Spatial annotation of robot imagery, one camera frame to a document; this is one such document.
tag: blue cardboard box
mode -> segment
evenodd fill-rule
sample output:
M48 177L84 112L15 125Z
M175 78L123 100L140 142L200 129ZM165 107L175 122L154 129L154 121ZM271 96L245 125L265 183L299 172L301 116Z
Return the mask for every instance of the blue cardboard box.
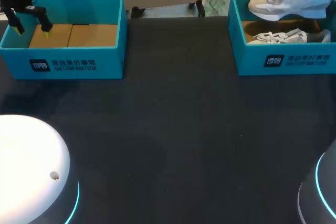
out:
M29 48L38 20L17 14L25 32L9 26L0 54L16 79L121 79L127 16L123 0L37 0L53 24L117 24L115 46Z
M228 29L238 74L240 76L272 74L336 73L336 43L248 45L242 21L259 20L247 7L249 0L231 0ZM321 29L329 29L332 41L336 32L336 2L327 18L317 20ZM286 19L297 19L289 15Z

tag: black table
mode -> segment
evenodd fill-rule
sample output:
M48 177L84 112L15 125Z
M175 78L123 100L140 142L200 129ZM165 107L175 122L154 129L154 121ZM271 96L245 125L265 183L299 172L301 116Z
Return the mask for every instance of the black table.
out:
M239 77L225 18L128 34L122 80L15 81L0 62L0 113L63 136L85 224L298 223L300 183L336 136L336 78Z

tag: brown cardboard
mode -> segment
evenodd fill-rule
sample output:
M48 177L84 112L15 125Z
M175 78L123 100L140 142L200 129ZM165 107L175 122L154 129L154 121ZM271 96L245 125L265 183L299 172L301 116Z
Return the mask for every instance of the brown cardboard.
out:
M72 25L54 24L47 39L41 30L41 25L37 25L33 37L30 41L30 48L54 48L67 47L71 34Z
M73 25L68 47L113 47L118 25Z
M275 33L287 33L291 30L299 28L307 33L319 33L320 27L315 20L311 19L293 19L280 20L278 22L271 22L266 20L258 21L242 21L246 41L249 43L256 36L261 33L268 33L269 31Z

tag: glowing blue light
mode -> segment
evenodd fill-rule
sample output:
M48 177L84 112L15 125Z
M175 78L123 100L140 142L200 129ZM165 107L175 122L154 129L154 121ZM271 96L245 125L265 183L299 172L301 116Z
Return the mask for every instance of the glowing blue light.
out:
M72 213L70 214L68 220L64 224L68 224L71 221L71 219L72 219L72 217L73 217L73 215L74 215L74 213L76 211L77 205L78 205L78 201L79 201L79 182L77 182L77 184L78 184L78 193L77 193L76 204L75 204L75 207L72 210Z
M321 189L320 189L320 185L319 185L318 170L319 170L319 164L320 164L320 161L321 161L323 155L320 157L319 161L317 162L316 170L315 170L315 180L316 180L317 191L319 191L319 195L320 195L320 197L321 197L321 199L323 201L323 204L326 206L326 208L329 211L329 213L336 219L336 214L331 210L331 208L329 207L328 203L324 199L324 196L322 195L322 192L321 192Z

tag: white sneaker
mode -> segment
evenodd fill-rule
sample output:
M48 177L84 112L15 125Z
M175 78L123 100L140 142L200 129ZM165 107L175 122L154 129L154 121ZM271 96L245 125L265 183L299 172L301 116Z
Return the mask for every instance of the white sneaker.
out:
M280 44L280 43L310 43L310 42L330 42L331 34L329 30L323 30L318 34L309 34L301 31L300 29L295 29L289 31L288 33L277 33L272 34L271 32L258 34L254 36L257 38L249 42L249 45L260 45L260 44Z
M325 18L326 8L332 0L250 0L249 10L256 16L278 21L288 14L305 18Z

